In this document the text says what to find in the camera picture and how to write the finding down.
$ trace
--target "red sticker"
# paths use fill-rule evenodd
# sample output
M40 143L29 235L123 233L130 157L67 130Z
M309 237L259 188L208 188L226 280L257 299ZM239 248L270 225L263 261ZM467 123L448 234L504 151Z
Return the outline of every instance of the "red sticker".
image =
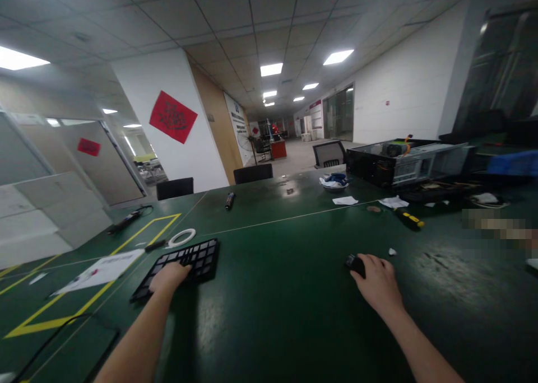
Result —
M88 155L97 156L101 150L101 144L90 141L89 139L81 138L78 142L77 150L87 153Z
M167 136L185 144L196 117L198 114L194 111L161 91L151 112L150 124Z

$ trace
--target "black chair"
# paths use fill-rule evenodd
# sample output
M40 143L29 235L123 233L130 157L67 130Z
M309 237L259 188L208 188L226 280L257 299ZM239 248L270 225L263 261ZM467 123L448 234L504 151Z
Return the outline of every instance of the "black chair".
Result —
M270 144L264 144L261 138L256 138L254 140L254 149L256 150L256 153L262 153L262 159L259 161L260 163L267 162L268 160L273 159L273 152L271 151L271 145ZM267 156L267 152L271 153L271 159L265 159Z
M236 184L250 183L251 181L258 181L264 179L272 179L273 165L266 164L236 169L234 170L234 178Z
M346 150L339 140L314 145L312 148L316 157L316 169L346 163Z
M169 180L157 184L157 200L159 201L174 197L181 197L182 195L189 195L193 193L193 178Z

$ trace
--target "green table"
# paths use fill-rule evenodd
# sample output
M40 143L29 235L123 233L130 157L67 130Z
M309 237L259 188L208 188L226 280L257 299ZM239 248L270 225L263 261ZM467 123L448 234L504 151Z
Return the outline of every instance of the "green table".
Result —
M35 285L19 283L0 295L5 336L51 302L45 299L91 262L108 255L152 219L122 250L193 227L192 243L217 237L221 253L213 281L180 288L166 327L156 381L273 382L286 380L412 381L392 335L362 299L343 268L349 253L388 258L406 308L420 328L468 382L536 381L538 279L522 249L462 229L461 205L412 206L425 221L407 229L389 210L374 214L364 203L389 194L361 180L334 195L318 184L323 171L197 193L155 205L119 236L101 234L60 256ZM233 210L224 210L228 192ZM506 217L536 224L536 186L508 191ZM360 204L337 207L352 195ZM125 332L140 313L128 298L163 252L144 255L97 297L87 311ZM11 271L0 290L42 261ZM30 323L77 312L101 287L73 292ZM19 370L53 329L0 340L0 372ZM81 382L112 332L96 320L76 321L38 359L32 382Z

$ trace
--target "white pillar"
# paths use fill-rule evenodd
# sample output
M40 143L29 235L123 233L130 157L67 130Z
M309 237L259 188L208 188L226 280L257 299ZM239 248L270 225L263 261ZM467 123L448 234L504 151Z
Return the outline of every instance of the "white pillar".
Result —
M112 63L168 179L194 178L194 192L228 186L228 180L183 49ZM151 112L164 91L198 114L185 144L150 125Z

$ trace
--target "chair backrest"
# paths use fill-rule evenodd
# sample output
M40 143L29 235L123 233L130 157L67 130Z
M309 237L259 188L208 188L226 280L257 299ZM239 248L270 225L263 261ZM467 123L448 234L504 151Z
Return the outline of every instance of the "chair backrest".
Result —
M236 184L250 183L251 181L263 179L272 179L273 165L265 164L236 169L234 170L234 178Z
M346 163L346 151L342 143L338 140L314 145L312 148L314 148L316 166L318 167L326 167L324 165L326 162L334 160L337 160L340 165Z
M157 184L157 200L181 197L194 193L194 179L178 179Z

